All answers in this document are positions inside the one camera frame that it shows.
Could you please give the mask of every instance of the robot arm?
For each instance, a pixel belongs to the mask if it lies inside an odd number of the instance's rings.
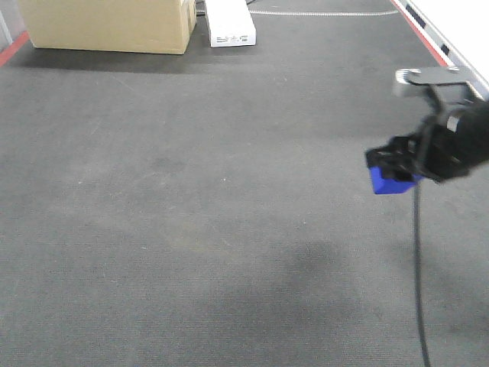
[[[398,70],[394,93],[422,96],[432,114],[412,134],[366,152],[375,193],[402,193],[423,177],[467,176],[489,160],[489,103],[479,99],[461,67]]]

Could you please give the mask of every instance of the cardboard box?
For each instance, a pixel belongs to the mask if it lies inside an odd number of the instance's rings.
[[[18,0],[35,47],[183,54],[195,0]]]

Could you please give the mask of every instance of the black cable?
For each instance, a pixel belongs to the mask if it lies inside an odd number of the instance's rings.
[[[414,214],[414,278],[416,292],[416,318],[418,323],[419,341],[421,342],[421,353],[425,367],[431,367],[429,362],[428,345],[426,344],[425,323],[423,320],[423,299],[421,297],[421,183],[414,188],[413,214]]]

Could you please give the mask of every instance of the gray carpet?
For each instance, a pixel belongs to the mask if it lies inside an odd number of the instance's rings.
[[[254,22],[254,47],[200,18],[181,57],[0,69],[2,367],[422,364],[411,196],[374,196],[363,152],[428,112],[390,88],[435,61],[399,14]],[[488,176],[423,186],[433,365],[489,360]]]

